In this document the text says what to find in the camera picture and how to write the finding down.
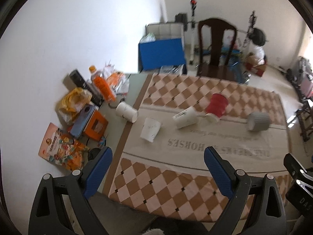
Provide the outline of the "white cup with calligraphy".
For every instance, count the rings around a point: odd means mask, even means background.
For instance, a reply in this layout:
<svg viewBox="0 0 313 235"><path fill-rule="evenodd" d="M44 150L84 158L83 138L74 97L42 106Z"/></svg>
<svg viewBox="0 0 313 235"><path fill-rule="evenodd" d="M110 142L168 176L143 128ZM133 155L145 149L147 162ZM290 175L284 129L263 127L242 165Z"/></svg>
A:
<svg viewBox="0 0 313 235"><path fill-rule="evenodd" d="M172 118L178 129L198 123L198 116L194 107L189 107L182 112L174 115Z"/></svg>

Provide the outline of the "red ribbed paper cup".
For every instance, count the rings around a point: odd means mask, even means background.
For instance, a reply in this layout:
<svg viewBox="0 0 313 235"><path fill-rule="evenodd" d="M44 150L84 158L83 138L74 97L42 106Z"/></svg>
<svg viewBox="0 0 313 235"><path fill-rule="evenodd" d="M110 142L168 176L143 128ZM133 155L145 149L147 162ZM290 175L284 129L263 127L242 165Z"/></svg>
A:
<svg viewBox="0 0 313 235"><path fill-rule="evenodd" d="M205 110L206 118L211 122L218 122L226 112L228 104L229 102L223 94L213 94L211 101Z"/></svg>

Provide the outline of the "white cup with birds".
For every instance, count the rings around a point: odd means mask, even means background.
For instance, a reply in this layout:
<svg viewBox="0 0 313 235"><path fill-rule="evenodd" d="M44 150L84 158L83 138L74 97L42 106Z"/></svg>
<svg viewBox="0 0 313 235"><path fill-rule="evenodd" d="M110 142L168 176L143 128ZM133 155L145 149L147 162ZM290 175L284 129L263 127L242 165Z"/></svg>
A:
<svg viewBox="0 0 313 235"><path fill-rule="evenodd" d="M126 102L121 102L116 108L116 115L133 124L137 121L139 112Z"/></svg>

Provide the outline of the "white cup with grass print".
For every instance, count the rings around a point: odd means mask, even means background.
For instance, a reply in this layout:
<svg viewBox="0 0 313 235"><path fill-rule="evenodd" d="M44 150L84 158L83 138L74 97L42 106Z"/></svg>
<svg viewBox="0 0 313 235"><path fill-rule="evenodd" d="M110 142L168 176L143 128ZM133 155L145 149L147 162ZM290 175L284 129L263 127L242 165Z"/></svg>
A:
<svg viewBox="0 0 313 235"><path fill-rule="evenodd" d="M157 136L161 128L161 123L153 118L147 117L145 119L140 138L144 139L150 143L153 143L155 137Z"/></svg>

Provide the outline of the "colourful snack packet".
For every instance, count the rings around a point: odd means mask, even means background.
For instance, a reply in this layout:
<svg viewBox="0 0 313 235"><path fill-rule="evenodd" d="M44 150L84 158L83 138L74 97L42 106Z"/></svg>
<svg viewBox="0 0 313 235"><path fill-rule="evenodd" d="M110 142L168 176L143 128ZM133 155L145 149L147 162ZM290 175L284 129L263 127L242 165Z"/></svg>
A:
<svg viewBox="0 0 313 235"><path fill-rule="evenodd" d="M81 170L84 166L84 153L89 147L68 132L50 123L43 137L38 156L67 170Z"/></svg>

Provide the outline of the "black round lid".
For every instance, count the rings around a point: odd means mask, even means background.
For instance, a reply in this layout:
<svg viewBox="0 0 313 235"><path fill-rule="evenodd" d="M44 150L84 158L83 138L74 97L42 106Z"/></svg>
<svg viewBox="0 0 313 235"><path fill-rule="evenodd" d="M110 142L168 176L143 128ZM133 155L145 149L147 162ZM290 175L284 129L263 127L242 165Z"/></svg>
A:
<svg viewBox="0 0 313 235"><path fill-rule="evenodd" d="M93 148L93 149L90 149L88 151L88 154L87 154L88 161L94 160L100 152L101 152L101 149L99 149L97 147Z"/></svg>

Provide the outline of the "grey ribbed mug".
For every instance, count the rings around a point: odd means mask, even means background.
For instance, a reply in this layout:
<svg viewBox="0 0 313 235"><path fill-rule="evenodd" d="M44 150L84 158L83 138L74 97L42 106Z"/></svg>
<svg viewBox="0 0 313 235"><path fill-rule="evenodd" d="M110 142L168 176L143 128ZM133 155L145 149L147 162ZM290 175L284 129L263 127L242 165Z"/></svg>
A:
<svg viewBox="0 0 313 235"><path fill-rule="evenodd" d="M268 130L271 119L266 112L252 112L247 117L247 130L251 132L260 132Z"/></svg>

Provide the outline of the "orange box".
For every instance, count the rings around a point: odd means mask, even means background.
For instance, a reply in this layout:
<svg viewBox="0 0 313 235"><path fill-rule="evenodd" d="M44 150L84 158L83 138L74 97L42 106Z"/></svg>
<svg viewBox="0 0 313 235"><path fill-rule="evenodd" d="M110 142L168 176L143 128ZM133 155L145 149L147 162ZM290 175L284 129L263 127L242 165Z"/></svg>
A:
<svg viewBox="0 0 313 235"><path fill-rule="evenodd" d="M108 120L99 111L95 110L81 136L87 136L98 142L104 135L107 126Z"/></svg>

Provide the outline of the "blue-grey smartphone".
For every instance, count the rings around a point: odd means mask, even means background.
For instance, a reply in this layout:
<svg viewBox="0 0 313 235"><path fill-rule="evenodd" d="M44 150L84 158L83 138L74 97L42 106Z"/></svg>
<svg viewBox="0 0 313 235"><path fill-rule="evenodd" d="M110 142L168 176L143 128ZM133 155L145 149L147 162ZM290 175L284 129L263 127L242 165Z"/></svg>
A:
<svg viewBox="0 0 313 235"><path fill-rule="evenodd" d="M95 110L96 110L96 106L88 105L88 104L85 105L82 108L77 120L73 124L69 133L72 136L74 136L75 138L79 138L82 135L85 127L87 126L87 124L88 124L88 122L89 122L89 120L90 120L90 118L93 115Z"/></svg>

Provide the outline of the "yellow plastic bag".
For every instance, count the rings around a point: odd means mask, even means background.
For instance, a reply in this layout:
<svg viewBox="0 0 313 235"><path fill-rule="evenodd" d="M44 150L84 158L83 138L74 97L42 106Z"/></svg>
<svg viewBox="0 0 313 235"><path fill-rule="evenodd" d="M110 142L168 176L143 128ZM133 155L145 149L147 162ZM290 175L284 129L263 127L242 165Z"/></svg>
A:
<svg viewBox="0 0 313 235"><path fill-rule="evenodd" d="M57 105L57 112L67 125L72 125L77 120L83 107L91 102L91 98L91 92L76 87L62 98Z"/></svg>

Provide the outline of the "checkered printed tablecloth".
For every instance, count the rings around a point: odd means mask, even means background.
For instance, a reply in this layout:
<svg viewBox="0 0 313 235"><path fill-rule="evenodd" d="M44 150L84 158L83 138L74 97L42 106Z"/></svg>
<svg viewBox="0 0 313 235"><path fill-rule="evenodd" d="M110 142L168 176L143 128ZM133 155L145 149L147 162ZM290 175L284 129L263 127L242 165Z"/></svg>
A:
<svg viewBox="0 0 313 235"><path fill-rule="evenodd" d="M211 122L205 110L215 93L229 104L221 119ZM172 117L189 107L198 123L178 129ZM251 176L272 174L285 196L291 178L283 158L290 147L278 94L226 80L154 74L146 78L134 108L139 117L126 124L104 183L111 200L168 218L216 221L228 200L205 165L208 146ZM252 112L269 114L268 130L247 130ZM153 143L140 138L147 117L161 123Z"/></svg>

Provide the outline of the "orange juice bottle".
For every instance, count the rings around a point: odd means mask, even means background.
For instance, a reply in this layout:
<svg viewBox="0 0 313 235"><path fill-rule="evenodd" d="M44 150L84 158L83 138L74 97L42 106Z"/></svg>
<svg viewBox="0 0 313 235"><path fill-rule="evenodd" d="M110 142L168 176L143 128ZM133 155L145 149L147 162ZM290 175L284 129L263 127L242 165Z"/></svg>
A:
<svg viewBox="0 0 313 235"><path fill-rule="evenodd" d="M106 102L115 102L116 95L114 94L113 90L111 89L107 81L101 76L101 72L97 70L94 65L91 65L89 67L89 71L91 73L91 81L100 91L104 100Z"/></svg>

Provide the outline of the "dark wooden chair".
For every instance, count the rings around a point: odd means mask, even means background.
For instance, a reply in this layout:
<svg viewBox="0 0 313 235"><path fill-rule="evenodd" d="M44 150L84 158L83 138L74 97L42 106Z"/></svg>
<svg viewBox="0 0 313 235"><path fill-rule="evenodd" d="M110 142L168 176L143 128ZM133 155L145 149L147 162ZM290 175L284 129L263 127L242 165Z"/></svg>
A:
<svg viewBox="0 0 313 235"><path fill-rule="evenodd" d="M209 62L204 61L204 41L202 35L204 27L211 29L211 51ZM237 39L237 28L223 19L209 18L200 21L197 30L200 54L197 76L241 83L242 71L240 62L238 59L235 59L233 63L231 62L232 51ZM224 63L221 64L220 58L222 55L223 38L226 31L232 31L233 38L230 42Z"/></svg>

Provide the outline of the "crumpled white orange wrapper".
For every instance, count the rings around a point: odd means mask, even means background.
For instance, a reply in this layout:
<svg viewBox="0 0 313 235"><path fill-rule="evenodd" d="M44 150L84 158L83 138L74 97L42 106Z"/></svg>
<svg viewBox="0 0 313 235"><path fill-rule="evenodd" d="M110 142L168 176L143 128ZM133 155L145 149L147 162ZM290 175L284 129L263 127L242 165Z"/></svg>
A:
<svg viewBox="0 0 313 235"><path fill-rule="evenodd" d="M115 70L115 66L106 64L102 75L116 95L128 94L130 88L129 78L121 71Z"/></svg>

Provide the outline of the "blue storage box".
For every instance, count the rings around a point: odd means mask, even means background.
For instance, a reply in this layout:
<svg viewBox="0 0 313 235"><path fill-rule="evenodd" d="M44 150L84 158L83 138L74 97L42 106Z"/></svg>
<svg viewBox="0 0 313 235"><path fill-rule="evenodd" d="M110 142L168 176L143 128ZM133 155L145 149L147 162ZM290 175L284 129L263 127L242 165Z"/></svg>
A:
<svg viewBox="0 0 313 235"><path fill-rule="evenodd" d="M139 72L187 74L183 24L151 23L139 41Z"/></svg>

